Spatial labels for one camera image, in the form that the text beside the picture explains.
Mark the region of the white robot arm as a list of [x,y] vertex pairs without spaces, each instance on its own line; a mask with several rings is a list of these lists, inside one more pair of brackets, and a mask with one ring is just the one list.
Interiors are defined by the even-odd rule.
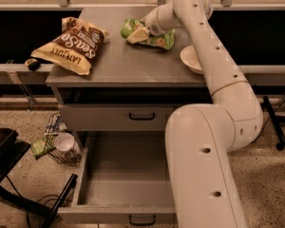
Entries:
[[247,79],[212,30],[209,0],[172,0],[151,10],[127,37],[131,44],[185,28],[212,97],[176,109],[165,151],[179,228],[248,228],[228,161],[257,138],[263,115]]

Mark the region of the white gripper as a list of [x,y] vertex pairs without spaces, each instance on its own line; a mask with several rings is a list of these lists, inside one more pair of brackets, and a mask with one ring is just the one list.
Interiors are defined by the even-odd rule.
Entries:
[[160,13],[163,6],[158,6],[152,9],[141,21],[144,23],[145,28],[138,28],[132,32],[126,40],[130,44],[136,44],[141,41],[147,40],[149,33],[154,36],[160,36],[166,33],[166,29],[160,23]]

